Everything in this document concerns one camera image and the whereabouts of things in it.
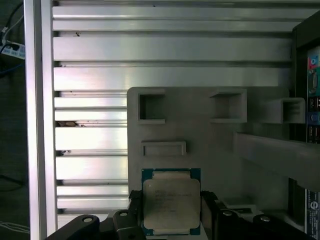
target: rectangular slot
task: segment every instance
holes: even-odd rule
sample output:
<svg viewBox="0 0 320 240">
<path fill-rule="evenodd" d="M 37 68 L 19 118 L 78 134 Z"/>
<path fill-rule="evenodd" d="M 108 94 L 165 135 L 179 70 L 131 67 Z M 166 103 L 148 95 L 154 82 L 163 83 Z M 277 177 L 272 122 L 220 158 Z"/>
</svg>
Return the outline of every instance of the rectangular slot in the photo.
<svg viewBox="0 0 320 240">
<path fill-rule="evenodd" d="M 304 101 L 284 100 L 283 101 L 283 123 L 304 123 L 305 111 Z"/>
<path fill-rule="evenodd" d="M 140 93 L 138 95 L 138 117 L 141 124 L 164 124 L 164 92 Z"/>
<path fill-rule="evenodd" d="M 212 123 L 246 123 L 247 90 L 231 88 L 219 90 L 211 96 L 213 100 Z"/>
<path fill-rule="evenodd" d="M 313 77 L 312 77 L 312 87 L 314 89 L 316 89 L 318 87 L 318 75 L 317 73 L 314 73 L 313 74 Z"/>
<path fill-rule="evenodd" d="M 173 157 L 186 155 L 185 141 L 155 141 L 142 143 L 142 155 L 146 157 Z"/>
</svg>

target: dark background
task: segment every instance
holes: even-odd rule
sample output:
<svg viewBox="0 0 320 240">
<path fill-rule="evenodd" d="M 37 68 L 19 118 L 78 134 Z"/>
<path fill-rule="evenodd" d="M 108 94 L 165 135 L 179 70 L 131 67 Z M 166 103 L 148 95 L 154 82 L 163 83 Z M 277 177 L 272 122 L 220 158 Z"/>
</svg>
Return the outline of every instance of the dark background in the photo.
<svg viewBox="0 0 320 240">
<path fill-rule="evenodd" d="M 0 29 L 6 24 L 12 10 L 21 0 L 0 0 Z M 23 14 L 21 8 L 12 24 Z M 15 27 L 7 38 L 24 44 L 24 23 Z M 9 67 L 24 61 L 1 55 Z M 5 175 L 26 183 L 15 191 L 19 185 L 0 179 L 0 221 L 29 226 L 28 193 L 28 148 L 27 148 L 27 111 L 26 111 L 26 77 L 25 68 L 20 67 L 9 76 L 0 78 L 0 175 Z M 10 231 L 0 227 L 1 239 L 30 239 L 25 233 Z"/>
</svg>

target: black connector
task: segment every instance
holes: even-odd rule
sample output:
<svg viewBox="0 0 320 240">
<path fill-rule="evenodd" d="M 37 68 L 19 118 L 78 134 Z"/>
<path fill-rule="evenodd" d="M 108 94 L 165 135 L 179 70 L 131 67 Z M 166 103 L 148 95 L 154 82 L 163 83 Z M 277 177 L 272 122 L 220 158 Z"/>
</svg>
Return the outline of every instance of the black connector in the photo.
<svg viewBox="0 0 320 240">
<path fill-rule="evenodd" d="M 320 111 L 320 96 L 315 97 L 315 110 Z"/>
<path fill-rule="evenodd" d="M 320 140 L 320 126 L 314 126 L 314 139 Z"/>
<path fill-rule="evenodd" d="M 308 126 L 308 141 L 315 139 L 315 126 Z"/>
<path fill-rule="evenodd" d="M 308 98 L 308 112 L 314 112 L 316 110 L 316 98 L 309 97 Z"/>
</svg>

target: square compartment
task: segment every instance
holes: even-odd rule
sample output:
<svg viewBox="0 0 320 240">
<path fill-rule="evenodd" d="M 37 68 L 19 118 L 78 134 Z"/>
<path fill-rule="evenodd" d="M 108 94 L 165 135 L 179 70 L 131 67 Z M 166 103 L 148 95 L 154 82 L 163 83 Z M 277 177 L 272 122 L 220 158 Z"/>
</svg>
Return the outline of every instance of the square compartment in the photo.
<svg viewBox="0 0 320 240">
<path fill-rule="evenodd" d="M 221 89 L 211 96 L 213 101 L 211 123 L 246 123 L 247 90 L 241 88 Z"/>
<path fill-rule="evenodd" d="M 282 105 L 284 124 L 304 124 L 306 106 L 303 98 L 285 98 Z"/>
<path fill-rule="evenodd" d="M 166 123 L 163 100 L 164 93 L 140 93 L 138 95 L 138 121 L 141 124 Z"/>
</svg>

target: metal panel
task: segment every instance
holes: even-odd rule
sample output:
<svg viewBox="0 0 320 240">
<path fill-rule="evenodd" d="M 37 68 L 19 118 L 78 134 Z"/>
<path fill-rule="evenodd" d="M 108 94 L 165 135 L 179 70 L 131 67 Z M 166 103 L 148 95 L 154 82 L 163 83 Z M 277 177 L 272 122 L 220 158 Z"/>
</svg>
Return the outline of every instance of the metal panel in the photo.
<svg viewBox="0 0 320 240">
<path fill-rule="evenodd" d="M 105 37 L 54 37 L 53 47 L 56 61 L 286 62 L 290 57 L 291 40 L 165 34 L 110 35 Z"/>
<path fill-rule="evenodd" d="M 189 20 L 123 20 L 111 19 L 57 19 L 53 21 L 55 31 L 175 31 L 175 32 L 224 32 L 224 33 L 291 33 L 299 21 L 189 21 Z"/>
<path fill-rule="evenodd" d="M 153 7 L 150 6 L 56 6 L 55 19 L 165 19 L 165 20 L 298 20 L 302 21 L 316 9 L 299 8 L 233 8 L 233 7 Z"/>
<path fill-rule="evenodd" d="M 174 86 L 289 86 L 289 68 L 225 66 L 122 66 L 122 67 L 56 67 L 56 91 L 128 90 L 131 87 Z M 73 99 L 73 106 L 84 106 L 87 98 Z M 102 100 L 110 106 L 110 99 Z"/>
<path fill-rule="evenodd" d="M 41 5 L 24 1 L 30 238 L 47 236 Z"/>
<path fill-rule="evenodd" d="M 58 197 L 73 196 L 119 196 L 128 197 L 128 186 L 58 186 Z"/>
<path fill-rule="evenodd" d="M 70 108 L 125 108 L 127 106 L 126 96 L 111 97 L 55 97 L 56 109 Z"/>
<path fill-rule="evenodd" d="M 126 156 L 62 156 L 56 158 L 58 180 L 113 180 L 128 182 Z"/>
<path fill-rule="evenodd" d="M 56 121 L 92 120 L 114 121 L 115 123 L 127 122 L 125 109 L 58 109 L 55 111 Z"/>
<path fill-rule="evenodd" d="M 52 1 L 41 1 L 42 58 L 43 72 L 43 124 L 45 157 L 45 194 L 47 234 L 53 234 L 58 227 L 57 221 L 57 185 L 56 185 L 56 149 L 55 149 L 55 110 L 54 110 L 54 74 L 53 74 L 53 23 Z"/>
<path fill-rule="evenodd" d="M 126 209 L 129 204 L 128 197 L 112 196 L 91 196 L 91 197 L 58 197 L 57 207 L 67 210 L 103 210 L 113 211 L 117 209 Z"/>
<path fill-rule="evenodd" d="M 55 148 L 62 150 L 123 150 L 127 152 L 125 127 L 57 127 Z"/>
</svg>

